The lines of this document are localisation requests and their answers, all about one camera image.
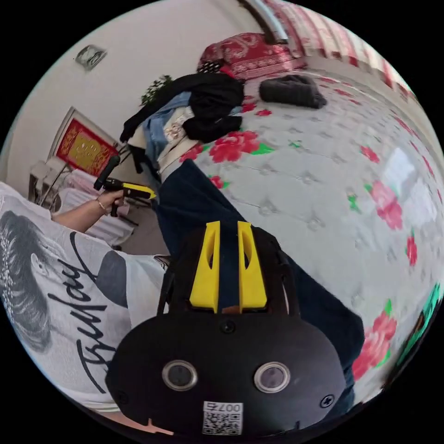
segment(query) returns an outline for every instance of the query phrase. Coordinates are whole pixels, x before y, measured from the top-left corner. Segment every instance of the hair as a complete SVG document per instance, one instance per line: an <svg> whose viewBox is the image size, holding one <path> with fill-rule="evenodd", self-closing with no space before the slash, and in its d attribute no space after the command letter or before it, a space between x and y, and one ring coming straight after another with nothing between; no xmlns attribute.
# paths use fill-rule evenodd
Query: hair
<svg viewBox="0 0 444 444"><path fill-rule="evenodd" d="M27 217L7 211L0 218L0 291L19 338L44 352L51 341L48 302L32 273L31 255L48 264L43 233Z"/></svg>

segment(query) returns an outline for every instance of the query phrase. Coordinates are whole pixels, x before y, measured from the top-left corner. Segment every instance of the black device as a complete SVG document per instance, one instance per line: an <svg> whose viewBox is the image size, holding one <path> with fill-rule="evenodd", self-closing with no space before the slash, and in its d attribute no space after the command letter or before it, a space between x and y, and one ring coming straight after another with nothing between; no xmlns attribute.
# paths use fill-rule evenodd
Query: black device
<svg viewBox="0 0 444 444"><path fill-rule="evenodd" d="M155 192L148 186L134 184L131 182L122 182L118 179L110 178L109 175L112 173L114 168L120 164L120 156L112 156L110 157L108 163L105 165L105 168L97 177L97 180L94 182L94 189L101 190L102 188L105 191L119 191L123 190L124 197L135 197L141 199L154 199L156 197ZM111 207L111 216L117 217L117 205L114 203Z"/></svg>
<svg viewBox="0 0 444 444"><path fill-rule="evenodd" d="M118 346L105 382L133 421L190 438L268 436L319 422L342 394L337 352L301 319L277 240L247 222L233 235L240 314L218 311L220 222L210 222L173 257L157 315Z"/></svg>

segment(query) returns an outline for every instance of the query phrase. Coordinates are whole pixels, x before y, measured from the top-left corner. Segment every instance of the floral bedspread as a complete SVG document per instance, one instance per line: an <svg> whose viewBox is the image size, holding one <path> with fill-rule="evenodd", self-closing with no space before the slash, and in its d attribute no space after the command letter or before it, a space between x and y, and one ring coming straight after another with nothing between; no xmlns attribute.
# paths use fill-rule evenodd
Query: floral bedspread
<svg viewBox="0 0 444 444"><path fill-rule="evenodd" d="M252 224L357 312L365 344L356 403L377 395L444 278L444 185L414 123L352 80L307 72L320 110L259 100L246 85L241 131L193 159Z"/></svg>

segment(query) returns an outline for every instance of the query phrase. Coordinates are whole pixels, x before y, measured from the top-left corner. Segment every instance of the black handle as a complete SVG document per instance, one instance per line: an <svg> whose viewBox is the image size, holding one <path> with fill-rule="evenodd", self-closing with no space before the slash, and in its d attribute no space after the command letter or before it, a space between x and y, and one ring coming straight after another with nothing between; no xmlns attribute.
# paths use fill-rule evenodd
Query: black handle
<svg viewBox="0 0 444 444"><path fill-rule="evenodd" d="M102 170L102 172L99 174L99 177L97 177L97 180L94 182L94 189L100 190L103 187L103 184L108 179L108 176L112 173L112 170L120 163L120 156L112 156L108 160L108 163L106 164L105 168Z"/></svg>
<svg viewBox="0 0 444 444"><path fill-rule="evenodd" d="M113 202L113 204L111 206L111 216L112 217L117 217L117 208L118 208L118 206Z"/></svg>

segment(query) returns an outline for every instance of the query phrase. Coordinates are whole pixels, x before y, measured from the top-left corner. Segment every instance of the white shirt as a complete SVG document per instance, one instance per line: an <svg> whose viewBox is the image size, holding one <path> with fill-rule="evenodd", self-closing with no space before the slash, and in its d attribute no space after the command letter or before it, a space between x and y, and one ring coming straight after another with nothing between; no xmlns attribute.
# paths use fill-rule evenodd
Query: white shirt
<svg viewBox="0 0 444 444"><path fill-rule="evenodd" d="M35 233L43 246L36 251L31 242ZM9 318L30 357L74 400L96 410L117 411L105 385L106 363L131 328L156 316L164 274L160 262L154 256L116 252L99 239L52 221L48 210L1 182L0 239L2 302L7 311L9 305ZM37 256L55 264L52 279L45 264L41 273L34 271L40 264ZM33 282L40 293L26 292ZM21 297L27 317L18 314ZM45 319L50 341L36 351L29 335L20 332L39 330L36 323L44 325Z"/></svg>

